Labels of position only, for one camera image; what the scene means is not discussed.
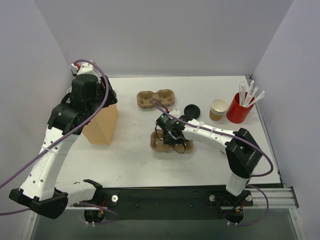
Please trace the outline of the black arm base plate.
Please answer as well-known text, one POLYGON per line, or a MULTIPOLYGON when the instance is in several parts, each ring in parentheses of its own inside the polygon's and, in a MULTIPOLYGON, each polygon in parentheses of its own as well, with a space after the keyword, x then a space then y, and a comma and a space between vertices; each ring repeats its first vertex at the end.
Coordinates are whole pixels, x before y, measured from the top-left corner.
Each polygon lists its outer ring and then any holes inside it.
POLYGON ((86 211, 87 220, 216 220, 224 210, 251 207, 251 192, 239 196, 226 191, 225 185, 104 187, 84 204, 105 207, 86 211))

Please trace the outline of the brown paper takeout bag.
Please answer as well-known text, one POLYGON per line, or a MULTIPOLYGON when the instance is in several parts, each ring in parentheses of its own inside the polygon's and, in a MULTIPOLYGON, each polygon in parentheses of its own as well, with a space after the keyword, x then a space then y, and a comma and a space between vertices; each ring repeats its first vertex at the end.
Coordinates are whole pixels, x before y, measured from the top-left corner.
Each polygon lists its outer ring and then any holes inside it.
POLYGON ((91 144, 109 146, 113 140, 118 116, 116 104, 104 107, 83 127, 82 134, 91 144))

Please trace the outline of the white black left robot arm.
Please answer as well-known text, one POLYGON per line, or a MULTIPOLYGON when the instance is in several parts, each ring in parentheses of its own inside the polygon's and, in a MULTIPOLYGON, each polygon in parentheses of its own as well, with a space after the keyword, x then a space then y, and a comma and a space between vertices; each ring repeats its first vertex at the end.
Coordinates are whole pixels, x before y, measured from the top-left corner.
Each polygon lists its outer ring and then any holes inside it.
POLYGON ((71 92, 51 112, 41 151, 30 174, 19 188, 10 191, 9 198, 49 219, 58 218, 66 207, 74 204, 100 204, 103 199, 101 184, 84 179, 56 188, 56 181, 84 126, 101 109, 117 101, 106 75, 85 73, 74 77, 71 92))

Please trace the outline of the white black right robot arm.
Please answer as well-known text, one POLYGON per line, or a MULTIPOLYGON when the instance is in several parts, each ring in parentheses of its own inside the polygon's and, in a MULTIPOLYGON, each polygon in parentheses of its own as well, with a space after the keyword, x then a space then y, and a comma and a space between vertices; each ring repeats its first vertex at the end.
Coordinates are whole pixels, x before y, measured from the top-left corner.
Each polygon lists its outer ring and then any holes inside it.
POLYGON ((169 146, 182 145, 190 141, 213 147, 226 154, 231 176, 226 191, 238 197, 249 183, 262 154, 256 150, 257 142, 244 128, 238 131, 223 130, 181 115, 172 118, 162 114, 156 126, 163 131, 163 143, 169 146))

